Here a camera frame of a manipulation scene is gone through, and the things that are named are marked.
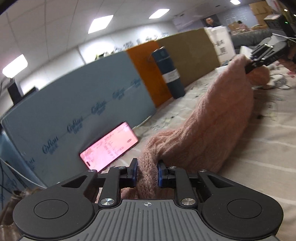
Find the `dark gray couch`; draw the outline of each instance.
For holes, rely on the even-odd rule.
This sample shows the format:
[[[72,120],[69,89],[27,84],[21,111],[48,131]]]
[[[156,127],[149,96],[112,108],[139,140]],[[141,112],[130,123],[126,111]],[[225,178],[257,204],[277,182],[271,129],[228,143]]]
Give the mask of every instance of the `dark gray couch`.
[[[269,28],[233,35],[231,36],[231,39],[234,45],[235,53],[239,54],[241,46],[254,48],[263,39],[271,37],[271,35],[272,32]]]

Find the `bottle label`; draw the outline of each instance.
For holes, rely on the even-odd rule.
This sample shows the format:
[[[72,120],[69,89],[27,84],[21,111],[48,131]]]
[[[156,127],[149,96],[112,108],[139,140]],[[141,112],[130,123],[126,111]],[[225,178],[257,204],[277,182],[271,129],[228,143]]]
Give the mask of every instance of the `bottle label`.
[[[166,74],[163,74],[163,79],[165,80],[166,83],[173,82],[173,81],[177,80],[178,78],[180,78],[180,75],[179,75],[178,70],[176,70],[176,69],[171,72],[168,72]]]

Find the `pink knit sweater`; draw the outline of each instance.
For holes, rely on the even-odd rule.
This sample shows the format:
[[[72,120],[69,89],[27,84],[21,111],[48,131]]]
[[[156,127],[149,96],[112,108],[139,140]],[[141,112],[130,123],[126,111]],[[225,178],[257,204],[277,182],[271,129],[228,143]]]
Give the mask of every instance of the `pink knit sweater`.
[[[253,108],[251,86],[269,81],[266,67],[246,76],[244,67],[248,62],[245,56],[237,56],[180,128],[159,132],[148,141],[138,158],[137,186],[123,189],[122,198],[157,199],[172,195],[172,189],[160,189],[157,185],[159,160],[187,172],[220,170],[248,125]]]

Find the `white ceiling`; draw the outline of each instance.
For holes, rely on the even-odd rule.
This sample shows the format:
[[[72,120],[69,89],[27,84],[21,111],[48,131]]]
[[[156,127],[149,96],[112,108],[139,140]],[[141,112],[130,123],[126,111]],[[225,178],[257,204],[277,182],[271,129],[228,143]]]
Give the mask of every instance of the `white ceiling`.
[[[241,0],[242,4],[250,1]],[[26,76],[50,59],[98,36],[169,21],[186,10],[198,19],[232,7],[229,0],[18,0],[0,15],[0,70],[24,54],[28,67],[17,75],[20,78],[19,75]],[[160,8],[170,11],[159,19],[149,19]],[[95,18],[112,14],[106,29],[88,34]]]

